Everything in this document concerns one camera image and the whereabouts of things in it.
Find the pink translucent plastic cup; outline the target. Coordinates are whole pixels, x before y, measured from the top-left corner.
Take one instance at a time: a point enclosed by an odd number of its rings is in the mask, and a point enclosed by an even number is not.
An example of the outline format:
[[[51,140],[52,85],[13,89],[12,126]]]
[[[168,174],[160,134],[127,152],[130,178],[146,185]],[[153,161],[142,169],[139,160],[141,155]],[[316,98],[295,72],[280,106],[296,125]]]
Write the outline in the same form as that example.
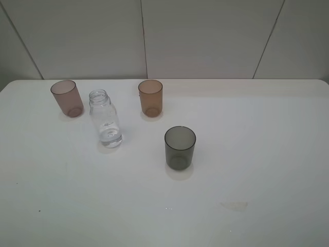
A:
[[[74,81],[62,80],[56,82],[50,88],[50,91],[64,115],[75,118],[83,113],[83,102]]]

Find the orange translucent plastic cup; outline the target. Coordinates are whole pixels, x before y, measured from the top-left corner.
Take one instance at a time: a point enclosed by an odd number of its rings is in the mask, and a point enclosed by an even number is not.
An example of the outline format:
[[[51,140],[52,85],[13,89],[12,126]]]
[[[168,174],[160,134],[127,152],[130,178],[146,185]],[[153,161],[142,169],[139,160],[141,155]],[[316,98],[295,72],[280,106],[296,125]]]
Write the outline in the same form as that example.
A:
[[[145,80],[139,83],[138,90],[143,114],[150,118],[159,116],[162,112],[162,83]]]

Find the grey translucent plastic cup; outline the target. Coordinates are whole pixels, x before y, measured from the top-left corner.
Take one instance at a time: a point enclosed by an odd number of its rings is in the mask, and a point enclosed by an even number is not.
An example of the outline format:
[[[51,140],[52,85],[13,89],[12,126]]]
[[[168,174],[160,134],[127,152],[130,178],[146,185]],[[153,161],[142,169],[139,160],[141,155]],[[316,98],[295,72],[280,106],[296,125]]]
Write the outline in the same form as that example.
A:
[[[174,126],[164,135],[166,163],[173,170],[185,170],[193,158],[195,133],[185,126]]]

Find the clear plastic water bottle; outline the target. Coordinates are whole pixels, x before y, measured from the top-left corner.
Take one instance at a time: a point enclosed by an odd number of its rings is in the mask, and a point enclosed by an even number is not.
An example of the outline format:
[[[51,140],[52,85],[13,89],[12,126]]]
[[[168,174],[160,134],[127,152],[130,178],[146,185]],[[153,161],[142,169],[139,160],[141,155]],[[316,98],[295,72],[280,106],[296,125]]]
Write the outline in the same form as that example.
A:
[[[116,148],[122,142],[116,108],[105,90],[89,94],[89,115],[97,130],[100,143],[106,148]]]

